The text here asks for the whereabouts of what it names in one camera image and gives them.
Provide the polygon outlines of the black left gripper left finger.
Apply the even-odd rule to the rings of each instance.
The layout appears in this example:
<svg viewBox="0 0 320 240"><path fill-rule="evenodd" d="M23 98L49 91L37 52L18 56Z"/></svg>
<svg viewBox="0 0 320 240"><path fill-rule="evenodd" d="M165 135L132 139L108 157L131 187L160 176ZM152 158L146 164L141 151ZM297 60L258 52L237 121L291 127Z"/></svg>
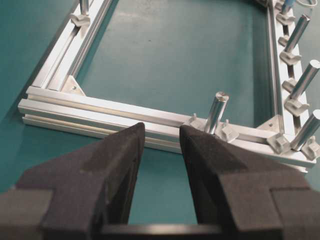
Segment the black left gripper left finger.
<svg viewBox="0 0 320 240"><path fill-rule="evenodd" d="M97 221L127 224L144 144L140 122L27 169L15 186L52 190L47 233L90 233Z"/></svg>

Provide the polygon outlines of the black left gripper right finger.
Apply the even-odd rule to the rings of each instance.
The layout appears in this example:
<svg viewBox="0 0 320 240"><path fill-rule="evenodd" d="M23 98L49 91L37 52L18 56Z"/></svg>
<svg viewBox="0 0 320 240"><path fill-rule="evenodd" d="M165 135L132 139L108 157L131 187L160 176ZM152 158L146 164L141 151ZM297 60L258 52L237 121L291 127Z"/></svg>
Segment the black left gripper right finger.
<svg viewBox="0 0 320 240"><path fill-rule="evenodd" d="M199 223L238 233L306 233L310 185L292 167L183 125L179 142Z"/></svg>

